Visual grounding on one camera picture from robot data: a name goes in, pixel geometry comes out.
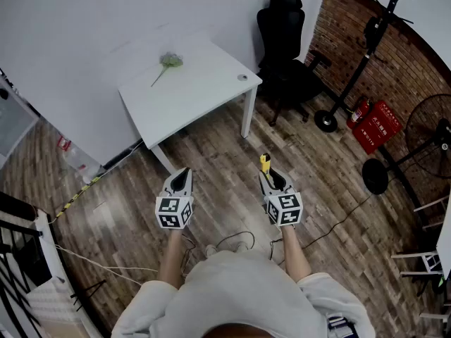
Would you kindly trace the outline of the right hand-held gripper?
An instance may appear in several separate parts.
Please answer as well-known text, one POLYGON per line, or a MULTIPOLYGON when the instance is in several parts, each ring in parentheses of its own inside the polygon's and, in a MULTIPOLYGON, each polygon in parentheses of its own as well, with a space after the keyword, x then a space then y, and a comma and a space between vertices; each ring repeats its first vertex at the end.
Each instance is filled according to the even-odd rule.
POLYGON ((266 214, 272 225, 278 227, 299 224, 302 217, 302 197, 293 190, 278 194, 278 190, 286 192, 292 188, 291 178, 279 169, 270 169, 270 176, 259 171, 259 184, 265 196, 266 214))

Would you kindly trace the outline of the person's left forearm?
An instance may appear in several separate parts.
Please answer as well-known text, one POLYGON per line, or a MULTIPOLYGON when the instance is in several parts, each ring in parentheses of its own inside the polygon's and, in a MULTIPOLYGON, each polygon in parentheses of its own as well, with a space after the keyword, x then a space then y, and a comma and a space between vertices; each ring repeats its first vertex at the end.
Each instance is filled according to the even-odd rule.
POLYGON ((157 273, 157 280, 168 283, 179 289, 182 284, 181 265, 183 233, 182 230, 171 230, 166 248, 157 273))

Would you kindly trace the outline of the white metal rack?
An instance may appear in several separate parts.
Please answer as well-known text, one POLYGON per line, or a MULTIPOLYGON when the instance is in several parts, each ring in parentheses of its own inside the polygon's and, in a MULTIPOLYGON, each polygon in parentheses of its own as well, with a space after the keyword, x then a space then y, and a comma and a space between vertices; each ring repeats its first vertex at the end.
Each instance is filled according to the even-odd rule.
MULTIPOLYGON (((414 209, 414 212, 422 211, 426 208, 429 208, 431 206, 434 206, 436 204, 442 204, 444 207, 444 201, 451 199, 451 189, 450 193, 442 198, 436 199, 435 201, 430 202, 429 204, 420 206, 418 208, 414 209)), ((427 227, 434 227, 443 225, 446 223, 447 218, 451 217, 451 215, 448 214, 448 208, 445 208, 445 217, 439 222, 434 223, 432 225, 425 225, 423 226, 424 229, 427 227)), ((440 279, 443 281, 443 286, 445 286, 445 281, 447 279, 447 275, 451 272, 451 261, 446 262, 445 258, 445 245, 442 245, 439 247, 439 240, 436 245, 436 249, 434 251, 425 251, 425 252, 418 252, 418 253, 398 253, 391 256, 392 259, 400 259, 400 258, 420 258, 423 262, 423 265, 425 267, 425 271, 404 271, 401 272, 401 276, 413 276, 413 277, 440 277, 440 279)), ((451 321, 451 311, 449 311, 446 314, 435 314, 435 313, 420 313, 421 318, 425 319, 431 319, 431 320, 440 320, 443 323, 443 328, 446 329, 448 324, 451 321)))

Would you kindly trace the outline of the black coat rack stand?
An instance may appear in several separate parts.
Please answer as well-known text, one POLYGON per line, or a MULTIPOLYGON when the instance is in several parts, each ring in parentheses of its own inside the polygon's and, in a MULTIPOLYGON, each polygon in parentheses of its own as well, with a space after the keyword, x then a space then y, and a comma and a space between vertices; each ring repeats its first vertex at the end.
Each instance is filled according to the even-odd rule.
POLYGON ((388 0, 387 6, 383 6, 379 0, 374 1, 381 7, 381 15, 377 18, 371 18, 364 29, 364 36, 366 37, 366 53, 362 57, 357 69, 353 72, 349 82, 335 100, 333 107, 329 111, 319 110, 314 115, 316 126, 323 132, 332 133, 337 130, 338 122, 335 118, 335 113, 339 108, 344 106, 345 99, 355 86, 360 75, 364 72, 367 63, 375 53, 388 26, 396 18, 394 11, 399 0, 388 0))

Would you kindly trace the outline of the black metal railing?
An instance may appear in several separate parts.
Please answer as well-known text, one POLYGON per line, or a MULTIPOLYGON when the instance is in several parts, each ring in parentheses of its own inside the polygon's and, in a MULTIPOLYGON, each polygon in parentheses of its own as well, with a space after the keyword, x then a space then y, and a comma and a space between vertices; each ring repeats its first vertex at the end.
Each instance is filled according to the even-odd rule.
POLYGON ((44 217, 0 192, 0 338, 89 338, 44 217))

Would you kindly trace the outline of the yellow black striped tape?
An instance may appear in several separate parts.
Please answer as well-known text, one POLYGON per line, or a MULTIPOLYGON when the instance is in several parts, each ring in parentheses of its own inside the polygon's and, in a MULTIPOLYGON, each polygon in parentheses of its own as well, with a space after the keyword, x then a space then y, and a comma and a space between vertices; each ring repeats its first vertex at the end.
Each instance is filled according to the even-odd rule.
POLYGON ((85 184, 69 201, 66 202, 63 208, 56 214, 54 221, 59 219, 80 196, 82 196, 88 189, 90 189, 94 184, 96 184, 102 177, 103 175, 98 175, 94 177, 90 182, 85 184))

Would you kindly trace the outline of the black office chair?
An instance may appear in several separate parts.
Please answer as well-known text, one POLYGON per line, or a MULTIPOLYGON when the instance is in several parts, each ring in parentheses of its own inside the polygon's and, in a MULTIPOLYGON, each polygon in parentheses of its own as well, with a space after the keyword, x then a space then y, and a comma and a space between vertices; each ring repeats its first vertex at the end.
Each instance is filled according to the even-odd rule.
POLYGON ((284 106, 296 108, 303 121, 308 121, 309 113, 302 104, 325 89, 314 69, 320 63, 328 68, 331 61, 316 50, 310 51, 314 58, 309 65, 298 59, 304 19, 301 0, 269 0, 268 6, 257 13, 264 45, 264 57, 257 73, 262 80, 258 92, 278 101, 269 122, 271 127, 284 106))

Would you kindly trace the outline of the clear plastic bag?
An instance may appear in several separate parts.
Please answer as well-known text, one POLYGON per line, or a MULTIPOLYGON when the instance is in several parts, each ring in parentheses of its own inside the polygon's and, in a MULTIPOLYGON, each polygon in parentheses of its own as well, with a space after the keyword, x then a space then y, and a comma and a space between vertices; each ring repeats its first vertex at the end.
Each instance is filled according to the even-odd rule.
POLYGON ((74 168, 83 181, 89 184, 101 170, 101 165, 82 149, 61 135, 57 147, 62 150, 65 162, 74 168))

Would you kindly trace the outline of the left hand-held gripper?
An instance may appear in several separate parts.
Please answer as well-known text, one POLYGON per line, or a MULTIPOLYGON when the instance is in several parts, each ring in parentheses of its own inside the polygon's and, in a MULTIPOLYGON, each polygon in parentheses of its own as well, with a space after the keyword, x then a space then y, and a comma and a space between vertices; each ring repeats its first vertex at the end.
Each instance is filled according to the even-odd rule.
POLYGON ((164 182, 156 198, 155 216, 163 229, 182 230, 193 215, 192 169, 181 168, 164 182))

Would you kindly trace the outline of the black floor fan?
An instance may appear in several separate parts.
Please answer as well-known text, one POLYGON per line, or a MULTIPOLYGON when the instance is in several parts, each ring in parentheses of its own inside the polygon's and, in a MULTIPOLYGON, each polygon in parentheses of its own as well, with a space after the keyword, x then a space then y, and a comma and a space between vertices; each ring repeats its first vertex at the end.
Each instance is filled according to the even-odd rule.
POLYGON ((419 103, 408 118, 404 137, 406 156, 387 166, 375 158, 363 165, 364 184, 372 194, 384 193, 388 173, 408 160, 432 176, 451 179, 451 94, 435 94, 419 103))

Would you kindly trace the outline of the red fire extinguisher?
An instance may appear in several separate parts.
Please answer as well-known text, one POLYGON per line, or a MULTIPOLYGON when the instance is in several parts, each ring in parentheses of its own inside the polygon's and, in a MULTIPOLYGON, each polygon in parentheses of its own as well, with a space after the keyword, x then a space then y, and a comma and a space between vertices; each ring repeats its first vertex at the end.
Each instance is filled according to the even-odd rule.
POLYGON ((367 96, 361 96, 347 119, 347 126, 353 130, 368 115, 371 108, 371 100, 367 96))

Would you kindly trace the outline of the white table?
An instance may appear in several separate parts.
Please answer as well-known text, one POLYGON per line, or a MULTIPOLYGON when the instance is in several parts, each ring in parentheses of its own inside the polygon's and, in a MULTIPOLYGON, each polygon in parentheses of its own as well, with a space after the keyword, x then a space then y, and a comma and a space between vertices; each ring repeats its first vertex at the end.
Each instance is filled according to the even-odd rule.
POLYGON ((160 143, 229 101, 245 96, 241 136, 247 137, 257 87, 262 80, 207 38, 175 44, 183 65, 169 68, 152 87, 162 67, 153 65, 119 88, 120 96, 146 147, 169 173, 175 167, 160 143), (246 75, 247 81, 239 81, 246 75))

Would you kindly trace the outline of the artificial flower bunch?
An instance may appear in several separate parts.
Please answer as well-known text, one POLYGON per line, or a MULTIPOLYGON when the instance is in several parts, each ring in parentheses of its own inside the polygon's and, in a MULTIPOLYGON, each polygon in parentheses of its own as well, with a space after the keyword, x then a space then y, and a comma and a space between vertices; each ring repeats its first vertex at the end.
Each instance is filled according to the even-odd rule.
POLYGON ((165 54, 160 56, 159 63, 161 64, 162 69, 155 81, 153 81, 152 87, 169 68, 178 68, 182 66, 183 58, 182 56, 179 56, 173 52, 166 52, 165 54))

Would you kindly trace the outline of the grey cabinet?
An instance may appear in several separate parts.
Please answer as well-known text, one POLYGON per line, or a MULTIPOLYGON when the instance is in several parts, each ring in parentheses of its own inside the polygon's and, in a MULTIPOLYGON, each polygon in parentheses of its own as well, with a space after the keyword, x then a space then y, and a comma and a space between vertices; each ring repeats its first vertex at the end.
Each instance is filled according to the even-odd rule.
POLYGON ((0 169, 39 118, 0 68, 0 169))

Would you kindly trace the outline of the red fire extinguisher box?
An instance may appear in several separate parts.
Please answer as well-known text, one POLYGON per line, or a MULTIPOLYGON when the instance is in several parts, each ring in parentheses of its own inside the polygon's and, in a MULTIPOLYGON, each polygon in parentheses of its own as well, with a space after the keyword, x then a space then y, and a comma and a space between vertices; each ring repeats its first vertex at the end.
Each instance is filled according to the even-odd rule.
POLYGON ((365 152, 370 155, 402 129, 401 122, 384 101, 378 101, 352 131, 365 152))

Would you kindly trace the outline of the person's right forearm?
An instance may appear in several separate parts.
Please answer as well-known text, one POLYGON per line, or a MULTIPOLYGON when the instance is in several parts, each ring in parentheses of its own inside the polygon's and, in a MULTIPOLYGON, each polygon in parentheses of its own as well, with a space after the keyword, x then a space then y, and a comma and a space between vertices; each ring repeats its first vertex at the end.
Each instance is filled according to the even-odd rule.
POLYGON ((295 229, 291 225, 281 227, 285 254, 286 273, 295 281, 311 275, 311 266, 299 244, 295 229))

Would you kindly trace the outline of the person's white sweatshirt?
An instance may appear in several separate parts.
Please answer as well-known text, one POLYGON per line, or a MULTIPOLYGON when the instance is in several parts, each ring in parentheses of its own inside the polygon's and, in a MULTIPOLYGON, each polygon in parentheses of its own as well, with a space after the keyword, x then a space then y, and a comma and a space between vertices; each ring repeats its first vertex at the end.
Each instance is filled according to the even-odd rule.
POLYGON ((201 338, 226 324, 256 327, 276 338, 333 338, 344 317, 359 338, 375 338, 360 300, 327 273, 294 281, 257 251, 219 251, 198 263, 181 288, 144 283, 111 338, 201 338))

